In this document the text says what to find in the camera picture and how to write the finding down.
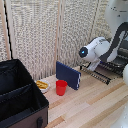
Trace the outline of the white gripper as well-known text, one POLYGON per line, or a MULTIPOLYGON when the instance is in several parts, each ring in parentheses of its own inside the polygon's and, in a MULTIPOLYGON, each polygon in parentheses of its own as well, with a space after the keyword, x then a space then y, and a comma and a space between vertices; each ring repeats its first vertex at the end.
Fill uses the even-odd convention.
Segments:
POLYGON ((98 60, 96 60, 96 61, 94 61, 94 62, 91 62, 90 64, 89 64, 89 67, 87 68, 89 71, 94 71, 96 68, 97 68, 97 66, 99 65, 99 63, 100 63, 100 60, 98 59, 98 60))

